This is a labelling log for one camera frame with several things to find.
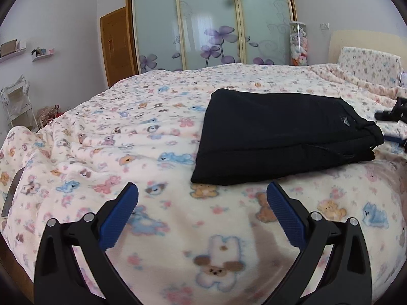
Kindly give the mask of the brown wooden door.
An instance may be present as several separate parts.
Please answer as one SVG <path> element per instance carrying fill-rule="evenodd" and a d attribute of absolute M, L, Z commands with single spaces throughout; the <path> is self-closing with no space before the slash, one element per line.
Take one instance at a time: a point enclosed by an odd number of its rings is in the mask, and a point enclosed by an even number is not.
<path fill-rule="evenodd" d="M 117 9 L 100 18 L 101 47 L 108 87 L 132 76 L 126 8 Z"/>

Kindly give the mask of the white metal shelf rack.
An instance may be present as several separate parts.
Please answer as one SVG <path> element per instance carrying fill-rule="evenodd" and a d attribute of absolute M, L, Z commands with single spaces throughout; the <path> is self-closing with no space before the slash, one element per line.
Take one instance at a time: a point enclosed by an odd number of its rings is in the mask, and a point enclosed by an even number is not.
<path fill-rule="evenodd" d="M 21 75 L 18 80 L 1 89 L 1 103 L 6 113 L 6 123 L 9 129 L 24 126 L 32 132 L 39 131 L 32 103 L 29 96 L 30 84 Z"/>

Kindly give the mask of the pink basket of items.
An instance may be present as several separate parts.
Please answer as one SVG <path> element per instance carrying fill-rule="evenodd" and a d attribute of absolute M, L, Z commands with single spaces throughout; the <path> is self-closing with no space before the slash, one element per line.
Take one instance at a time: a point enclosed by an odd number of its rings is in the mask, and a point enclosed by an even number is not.
<path fill-rule="evenodd" d="M 54 119 L 59 118 L 63 113 L 59 109 L 59 104 L 54 106 L 46 106 L 41 108 L 36 115 L 36 120 L 39 128 L 44 128 Z"/>

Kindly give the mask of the frosted glass sliding wardrobe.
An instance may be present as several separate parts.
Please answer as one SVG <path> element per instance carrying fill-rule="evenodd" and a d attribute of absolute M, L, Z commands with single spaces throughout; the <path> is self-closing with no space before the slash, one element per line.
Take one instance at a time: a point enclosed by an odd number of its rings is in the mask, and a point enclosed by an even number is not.
<path fill-rule="evenodd" d="M 288 65 L 293 0 L 126 0 L 137 73 Z"/>

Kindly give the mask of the white wall socket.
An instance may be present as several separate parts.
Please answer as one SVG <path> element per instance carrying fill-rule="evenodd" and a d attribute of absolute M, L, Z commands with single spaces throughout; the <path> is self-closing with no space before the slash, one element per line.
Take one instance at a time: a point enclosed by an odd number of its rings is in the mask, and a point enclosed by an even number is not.
<path fill-rule="evenodd" d="M 330 24 L 329 23 L 321 23 L 320 24 L 320 30 L 321 31 L 330 30 Z"/>

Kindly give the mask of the cartoon print pillow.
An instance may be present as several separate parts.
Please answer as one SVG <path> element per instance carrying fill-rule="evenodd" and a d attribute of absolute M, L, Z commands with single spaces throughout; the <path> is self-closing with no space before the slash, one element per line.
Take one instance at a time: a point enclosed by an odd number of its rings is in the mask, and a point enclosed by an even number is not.
<path fill-rule="evenodd" d="M 389 88 L 398 86 L 403 74 L 399 56 L 367 48 L 344 46 L 337 64 L 358 79 Z"/>

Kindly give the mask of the clear tube of plush toys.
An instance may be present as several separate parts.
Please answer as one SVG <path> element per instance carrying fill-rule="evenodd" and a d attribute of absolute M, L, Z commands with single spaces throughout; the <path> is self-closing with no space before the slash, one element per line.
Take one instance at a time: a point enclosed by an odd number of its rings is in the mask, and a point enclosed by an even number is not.
<path fill-rule="evenodd" d="M 290 22 L 290 58 L 292 65 L 308 65 L 308 35 L 305 23 Z"/>

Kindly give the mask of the wall shelf with items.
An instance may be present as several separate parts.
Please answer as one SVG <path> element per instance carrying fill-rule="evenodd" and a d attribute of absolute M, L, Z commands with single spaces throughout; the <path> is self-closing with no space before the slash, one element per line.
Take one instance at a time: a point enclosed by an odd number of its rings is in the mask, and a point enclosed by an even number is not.
<path fill-rule="evenodd" d="M 33 51 L 31 52 L 31 59 L 32 62 L 35 61 L 39 61 L 45 58 L 50 58 L 51 56 L 53 56 L 55 54 L 55 48 L 35 48 L 33 49 Z"/>

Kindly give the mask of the cartoon print fleece blanket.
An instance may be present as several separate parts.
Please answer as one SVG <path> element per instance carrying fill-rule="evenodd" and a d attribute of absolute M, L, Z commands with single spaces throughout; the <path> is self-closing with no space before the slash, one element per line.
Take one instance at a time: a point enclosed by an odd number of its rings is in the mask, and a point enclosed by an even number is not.
<path fill-rule="evenodd" d="M 190 181 L 218 89 L 338 97 L 367 120 L 406 94 L 335 64 L 156 70 L 119 81 L 37 133 L 14 127 L 1 147 L 1 196 L 21 178 L 1 234 L 26 274 L 34 275 L 49 219 L 79 220 L 132 182 L 139 203 L 108 256 L 144 304 L 261 304 L 298 250 L 267 207 L 266 183 Z"/>

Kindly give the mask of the black smartphone beige case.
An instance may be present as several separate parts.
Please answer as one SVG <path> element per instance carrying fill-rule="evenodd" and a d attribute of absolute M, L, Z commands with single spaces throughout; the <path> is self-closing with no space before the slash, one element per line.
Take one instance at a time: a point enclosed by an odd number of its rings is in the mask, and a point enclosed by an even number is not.
<path fill-rule="evenodd" d="M 11 206 L 12 206 L 12 201 L 14 199 L 14 195 L 18 186 L 18 183 L 21 179 L 21 176 L 23 174 L 24 168 L 18 170 L 18 172 L 16 172 L 15 177 L 12 180 L 11 186 L 8 190 L 8 194 L 6 196 L 5 202 L 4 202 L 4 206 L 1 212 L 1 216 L 2 217 L 8 217 L 8 214 L 10 212 Z"/>

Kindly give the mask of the black pants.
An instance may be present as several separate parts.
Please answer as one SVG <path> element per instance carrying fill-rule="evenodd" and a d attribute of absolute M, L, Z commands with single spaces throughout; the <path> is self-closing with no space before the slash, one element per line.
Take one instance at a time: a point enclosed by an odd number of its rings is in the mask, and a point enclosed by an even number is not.
<path fill-rule="evenodd" d="M 341 98 L 213 92 L 191 181 L 238 185 L 374 160 L 381 129 Z"/>

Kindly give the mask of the cream headboard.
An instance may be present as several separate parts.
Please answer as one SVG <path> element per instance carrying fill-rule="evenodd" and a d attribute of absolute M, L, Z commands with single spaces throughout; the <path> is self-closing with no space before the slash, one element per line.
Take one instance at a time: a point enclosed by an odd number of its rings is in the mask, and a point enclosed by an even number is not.
<path fill-rule="evenodd" d="M 336 63 L 344 46 L 378 50 L 401 58 L 406 70 L 406 37 L 368 30 L 337 30 L 331 34 L 328 62 Z"/>

